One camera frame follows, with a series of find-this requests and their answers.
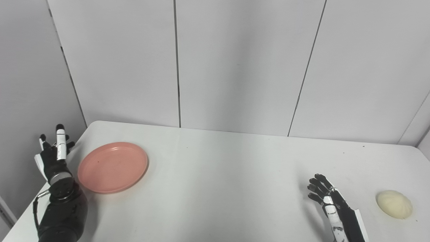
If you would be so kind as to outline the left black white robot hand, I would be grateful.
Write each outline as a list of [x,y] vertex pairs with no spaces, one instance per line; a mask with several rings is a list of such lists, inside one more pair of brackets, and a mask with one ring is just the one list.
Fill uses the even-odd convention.
[[49,185],[63,178],[72,177],[67,167],[67,155],[75,146],[75,142],[69,141],[69,135],[63,124],[56,125],[56,142],[49,144],[46,135],[41,134],[39,144],[41,152],[34,156],[36,165]]

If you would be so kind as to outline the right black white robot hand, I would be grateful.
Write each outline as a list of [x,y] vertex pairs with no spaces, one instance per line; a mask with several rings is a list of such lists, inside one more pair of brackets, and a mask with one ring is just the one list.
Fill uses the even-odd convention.
[[308,197],[321,205],[329,220],[335,242],[368,242],[369,237],[358,209],[350,208],[339,190],[316,173],[309,179]]

